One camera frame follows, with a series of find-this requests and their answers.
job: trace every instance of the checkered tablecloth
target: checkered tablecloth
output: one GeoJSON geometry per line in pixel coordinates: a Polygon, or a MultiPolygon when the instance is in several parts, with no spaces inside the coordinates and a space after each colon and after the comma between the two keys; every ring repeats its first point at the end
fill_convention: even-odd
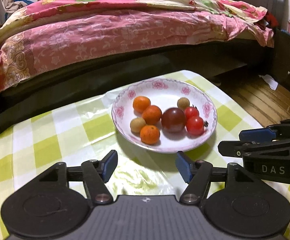
{"type": "MultiPolygon", "coordinates": [[[[187,152],[191,159],[204,159],[214,166],[242,159],[222,157],[217,145],[237,140],[241,130],[260,128],[259,123],[234,100],[202,76],[180,71],[165,75],[203,90],[217,108],[216,132],[202,146],[187,152]]],[[[56,162],[79,166],[89,159],[102,159],[110,150],[118,152],[118,166],[106,184],[114,198],[120,194],[180,197],[187,184],[175,167],[175,155],[148,152],[126,141],[114,128],[111,106],[123,88],[89,98],[18,123],[0,135],[0,208],[15,190],[56,162]]],[[[270,183],[290,201],[290,185],[270,183]]],[[[85,195],[82,182],[70,183],[85,195]]],[[[210,194],[223,188],[212,183],[210,194]]],[[[8,235],[0,217],[0,239],[8,235]]],[[[290,239],[290,225],[285,233],[290,239]]]]}

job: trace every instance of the plate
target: plate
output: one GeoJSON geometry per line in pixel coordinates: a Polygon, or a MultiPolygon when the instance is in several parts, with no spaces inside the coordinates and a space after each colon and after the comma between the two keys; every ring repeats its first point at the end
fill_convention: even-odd
{"type": "Polygon", "coordinates": [[[132,84],[120,92],[112,105],[112,119],[117,130],[131,143],[153,152],[176,153],[192,150],[206,142],[216,129],[217,112],[212,100],[197,87],[180,80],[155,78],[132,84]],[[155,145],[142,143],[139,134],[133,133],[129,126],[132,119],[141,117],[133,109],[133,100],[137,96],[148,97],[151,104],[158,106],[163,113],[170,107],[177,107],[178,99],[186,97],[209,125],[203,135],[193,137],[186,128],[180,133],[167,133],[158,122],[160,141],[155,145]]]}

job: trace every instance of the floral blanket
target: floral blanket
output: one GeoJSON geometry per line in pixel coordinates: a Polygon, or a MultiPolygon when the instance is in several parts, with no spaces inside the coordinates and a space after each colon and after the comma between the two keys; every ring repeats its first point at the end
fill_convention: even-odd
{"type": "Polygon", "coordinates": [[[0,28],[0,92],[20,81],[106,55],[228,41],[244,30],[273,46],[254,23],[267,10],[219,0],[41,0],[0,28]]]}

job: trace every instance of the orange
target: orange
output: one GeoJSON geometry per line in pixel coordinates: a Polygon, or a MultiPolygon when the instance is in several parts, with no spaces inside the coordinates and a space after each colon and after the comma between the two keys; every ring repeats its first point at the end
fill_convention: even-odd
{"type": "Polygon", "coordinates": [[[133,101],[133,108],[139,113],[143,113],[150,106],[150,100],[147,97],[139,96],[133,101]]]}
{"type": "Polygon", "coordinates": [[[154,125],[162,117],[162,111],[158,106],[149,106],[142,114],[142,118],[145,120],[146,124],[154,125]]]}
{"type": "Polygon", "coordinates": [[[140,139],[146,144],[155,144],[158,142],[161,132],[154,125],[145,125],[140,131],[140,139]]]}

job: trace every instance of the pink blanket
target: pink blanket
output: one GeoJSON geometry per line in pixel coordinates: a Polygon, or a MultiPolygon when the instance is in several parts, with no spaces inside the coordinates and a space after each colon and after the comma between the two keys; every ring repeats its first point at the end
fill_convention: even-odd
{"type": "Polygon", "coordinates": [[[5,40],[0,49],[0,91],[72,63],[169,45],[228,41],[244,30],[252,33],[261,46],[273,46],[271,29],[262,31],[241,17],[208,10],[142,6],[58,19],[5,40]]]}

